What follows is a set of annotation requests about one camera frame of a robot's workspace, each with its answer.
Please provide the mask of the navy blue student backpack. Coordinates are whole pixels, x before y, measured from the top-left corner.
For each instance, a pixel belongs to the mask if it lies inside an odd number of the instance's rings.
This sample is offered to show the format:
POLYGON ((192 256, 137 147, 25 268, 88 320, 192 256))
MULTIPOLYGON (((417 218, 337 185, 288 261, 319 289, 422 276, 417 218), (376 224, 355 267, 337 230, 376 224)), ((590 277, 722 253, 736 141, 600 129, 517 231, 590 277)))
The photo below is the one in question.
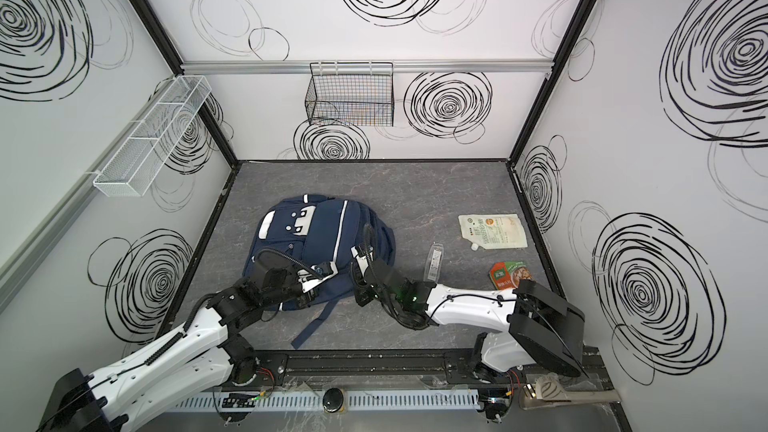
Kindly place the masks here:
POLYGON ((300 348, 328 319, 338 302, 353 295, 351 267, 353 248, 364 244, 364 228, 369 225, 373 256, 393 266, 396 239, 393 230, 369 206, 350 199, 304 194, 287 198, 272 206, 258 224, 243 275, 264 279, 274 261, 289 256, 314 266, 325 281, 309 292, 307 299, 283 302, 281 311, 297 311, 321 305, 323 311, 291 342, 300 348))

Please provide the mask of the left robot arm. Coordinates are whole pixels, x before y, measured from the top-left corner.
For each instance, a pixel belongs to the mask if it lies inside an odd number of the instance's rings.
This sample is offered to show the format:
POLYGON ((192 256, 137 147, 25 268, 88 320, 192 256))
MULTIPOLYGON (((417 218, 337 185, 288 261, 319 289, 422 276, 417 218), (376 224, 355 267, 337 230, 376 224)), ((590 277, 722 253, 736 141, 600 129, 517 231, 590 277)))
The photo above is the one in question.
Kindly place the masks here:
POLYGON ((252 277, 201 297, 187 320, 132 355, 91 374, 75 369, 54 386, 41 431, 133 431, 184 399, 211 387, 248 386, 260 376, 275 386, 241 332, 267 309, 308 298, 334 277, 332 262, 309 266, 277 250, 260 287, 252 277))

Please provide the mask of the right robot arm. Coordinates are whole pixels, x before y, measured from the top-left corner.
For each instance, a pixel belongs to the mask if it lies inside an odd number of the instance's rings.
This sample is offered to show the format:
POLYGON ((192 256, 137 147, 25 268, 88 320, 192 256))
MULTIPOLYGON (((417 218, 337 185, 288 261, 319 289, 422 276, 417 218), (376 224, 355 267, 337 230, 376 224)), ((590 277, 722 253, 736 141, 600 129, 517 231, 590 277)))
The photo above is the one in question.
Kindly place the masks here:
POLYGON ((376 300, 410 330, 456 324, 482 328, 473 349, 476 369, 503 373, 537 364, 561 376, 584 374, 585 314, 545 286, 523 279, 512 289, 458 289, 410 280, 375 256, 371 246, 353 247, 352 258, 359 305, 376 300))

